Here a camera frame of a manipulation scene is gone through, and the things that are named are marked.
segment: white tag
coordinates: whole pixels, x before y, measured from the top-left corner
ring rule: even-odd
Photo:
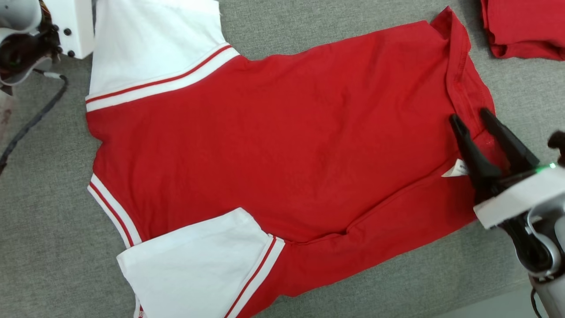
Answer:
[[[455,165],[451,169],[449,169],[448,172],[444,173],[441,176],[444,178],[449,178],[449,177],[459,177],[461,175],[468,175],[468,174],[469,171],[467,170],[467,165],[465,164],[465,162],[461,159],[457,159]]]

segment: red fabric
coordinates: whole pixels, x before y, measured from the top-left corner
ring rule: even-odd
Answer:
[[[481,3],[484,28],[494,56],[565,60],[565,1]]]
[[[493,157],[494,105],[447,8],[417,22],[260,61],[235,57],[183,89],[87,113],[94,172],[142,240],[246,209],[286,240],[243,308],[298,295],[474,220],[458,113]]]

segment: black cable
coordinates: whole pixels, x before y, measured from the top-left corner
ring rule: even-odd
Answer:
[[[532,292],[530,293],[530,300],[532,301],[533,312],[536,314],[537,318],[541,318],[540,312],[537,310],[535,296],[536,296],[536,289],[532,288]]]
[[[53,108],[53,106],[55,106],[55,104],[61,99],[61,97],[63,97],[63,94],[65,94],[65,91],[67,90],[69,81],[66,76],[52,72],[43,72],[43,71],[37,71],[37,72],[43,74],[48,78],[62,79],[64,81],[64,84],[59,90],[59,92],[57,92],[57,94],[53,96],[53,98],[47,103],[47,105],[45,105],[43,109],[41,109],[41,111],[37,113],[37,115],[35,115],[10,141],[8,147],[0,157],[0,175],[2,175],[2,171],[4,171],[4,168],[8,164],[8,156],[10,155],[10,153],[12,153],[12,151],[14,151],[14,148],[16,148],[18,142],[25,136],[25,134],[28,133],[30,128],[35,126],[41,120],[41,118],[43,118],[43,116],[47,114]]]

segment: gray fabric surface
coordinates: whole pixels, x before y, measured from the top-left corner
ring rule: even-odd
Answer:
[[[259,59],[431,20],[447,5],[470,33],[471,57],[499,117],[544,162],[555,160],[545,144],[551,132],[565,128],[565,62],[494,59],[481,29],[479,0],[233,0],[220,2],[220,9],[226,39]],[[115,260],[123,242],[86,191],[99,145],[84,118],[90,59],[63,58],[55,70],[69,77],[69,91],[20,142],[0,178],[0,312],[131,317],[133,293]],[[20,104],[6,137],[60,85],[33,75],[18,87]],[[259,317],[430,317],[527,283],[509,238],[475,222],[347,280],[281,297]]]

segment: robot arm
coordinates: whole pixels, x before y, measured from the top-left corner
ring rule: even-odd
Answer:
[[[85,58],[93,50],[90,0],[0,0],[1,84],[47,71],[59,54]]]
[[[549,146],[559,148],[559,165],[539,166],[534,154],[488,109],[481,119],[505,152],[510,169],[492,165],[473,143],[457,115],[450,117],[475,195],[475,214],[487,228],[503,229],[550,318],[565,317],[565,133]]]

